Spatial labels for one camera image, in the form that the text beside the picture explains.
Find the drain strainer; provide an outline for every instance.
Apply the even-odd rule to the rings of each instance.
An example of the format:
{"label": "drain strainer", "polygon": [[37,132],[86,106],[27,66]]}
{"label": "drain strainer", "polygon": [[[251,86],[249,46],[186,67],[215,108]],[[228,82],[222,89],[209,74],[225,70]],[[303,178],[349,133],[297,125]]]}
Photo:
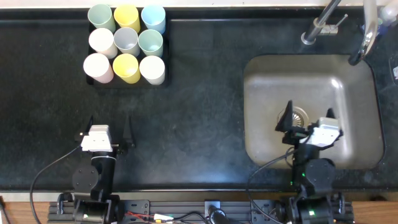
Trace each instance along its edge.
{"label": "drain strainer", "polygon": [[[285,109],[278,114],[276,123],[279,122],[279,118],[283,113],[285,113]],[[308,115],[303,109],[299,108],[298,106],[293,106],[293,126],[301,128],[307,127],[308,120]]]}

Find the sink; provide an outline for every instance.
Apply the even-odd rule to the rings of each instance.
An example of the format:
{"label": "sink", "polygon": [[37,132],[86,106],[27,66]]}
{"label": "sink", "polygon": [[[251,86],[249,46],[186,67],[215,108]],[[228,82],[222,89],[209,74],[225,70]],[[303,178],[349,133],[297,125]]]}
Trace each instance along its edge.
{"label": "sink", "polygon": [[[348,55],[264,55],[244,69],[244,128],[249,157],[263,165],[285,154],[275,131],[289,100],[294,125],[307,126],[333,108],[344,136],[320,153],[338,169],[370,169],[384,154],[371,68],[348,64]],[[279,161],[272,168],[289,168]]]}

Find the black tray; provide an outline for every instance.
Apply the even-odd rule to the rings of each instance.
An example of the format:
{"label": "black tray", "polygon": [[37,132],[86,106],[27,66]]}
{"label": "black tray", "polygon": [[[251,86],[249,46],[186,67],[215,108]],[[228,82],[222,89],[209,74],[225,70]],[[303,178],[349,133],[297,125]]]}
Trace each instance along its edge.
{"label": "black tray", "polygon": [[[116,24],[116,30],[120,29],[119,24],[115,21]],[[145,26],[145,24],[143,23],[143,21],[140,18],[140,25],[141,25],[141,29],[138,33],[138,36],[142,33],[142,31],[147,30],[147,27]],[[170,84],[170,73],[169,73],[169,57],[170,57],[170,50],[169,50],[169,21],[166,20],[166,31],[162,34],[163,37],[163,56],[161,57],[161,59],[164,62],[165,65],[165,78],[164,78],[164,82],[160,85],[152,85],[150,84],[142,75],[140,77],[140,79],[138,80],[138,82],[134,83],[134,84],[128,84],[126,83],[123,79],[121,79],[119,76],[117,76],[116,74],[114,74],[114,77],[112,79],[112,81],[110,81],[109,83],[100,83],[98,81],[96,81],[94,78],[92,78],[89,75],[86,75],[86,82],[89,85],[92,85],[96,88],[164,88],[167,87]],[[89,32],[93,32],[95,30],[95,26],[90,23],[89,26]],[[94,49],[92,49],[90,47],[90,45],[88,46],[88,55],[96,53],[96,51]],[[118,55],[121,55],[122,52],[118,49]],[[140,54],[136,57],[138,60],[138,64],[141,63],[141,60],[146,57],[145,53],[140,49]],[[112,58],[109,60],[111,66],[113,65],[113,61],[115,58]]]}

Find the wooden surface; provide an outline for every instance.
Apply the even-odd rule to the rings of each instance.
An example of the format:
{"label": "wooden surface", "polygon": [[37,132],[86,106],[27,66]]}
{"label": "wooden surface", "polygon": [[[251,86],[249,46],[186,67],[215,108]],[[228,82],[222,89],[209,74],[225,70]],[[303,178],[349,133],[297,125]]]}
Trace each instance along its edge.
{"label": "wooden surface", "polygon": [[[42,223],[47,221],[48,202],[36,202],[35,208]],[[398,202],[354,202],[355,224],[398,223]],[[29,202],[6,203],[12,224],[35,223]]]}

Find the plastic cup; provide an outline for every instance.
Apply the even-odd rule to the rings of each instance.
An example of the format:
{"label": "plastic cup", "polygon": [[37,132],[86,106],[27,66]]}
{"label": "plastic cup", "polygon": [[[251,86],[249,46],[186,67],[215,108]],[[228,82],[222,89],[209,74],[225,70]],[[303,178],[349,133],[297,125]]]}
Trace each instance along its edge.
{"label": "plastic cup", "polygon": [[141,18],[148,29],[161,34],[166,30],[166,12],[162,6],[146,6],[141,12]]}
{"label": "plastic cup", "polygon": [[131,54],[121,54],[117,56],[113,61],[113,70],[120,78],[129,84],[138,82],[141,77],[138,61]]}
{"label": "plastic cup", "polygon": [[147,56],[163,55],[163,37],[156,30],[145,30],[138,37],[138,44]]}
{"label": "plastic cup", "polygon": [[120,28],[113,35],[113,42],[124,54],[139,55],[138,34],[129,27]]}
{"label": "plastic cup", "polygon": [[109,60],[103,54],[93,53],[83,63],[85,73],[100,83],[108,83],[113,79],[113,71]]}
{"label": "plastic cup", "polygon": [[148,56],[139,64],[142,76],[152,85],[160,85],[165,78],[165,65],[160,57]]}
{"label": "plastic cup", "polygon": [[88,10],[88,20],[96,27],[96,28],[105,28],[114,32],[116,30],[116,26],[114,25],[114,19],[112,16],[112,10],[109,6],[105,4],[98,4],[91,7]]}
{"label": "plastic cup", "polygon": [[94,30],[88,38],[88,43],[92,49],[109,59],[118,54],[118,48],[113,43],[113,34],[108,29],[99,28]]}
{"label": "plastic cup", "polygon": [[120,27],[133,28],[137,33],[141,29],[138,10],[133,5],[122,5],[115,9],[114,19]]}

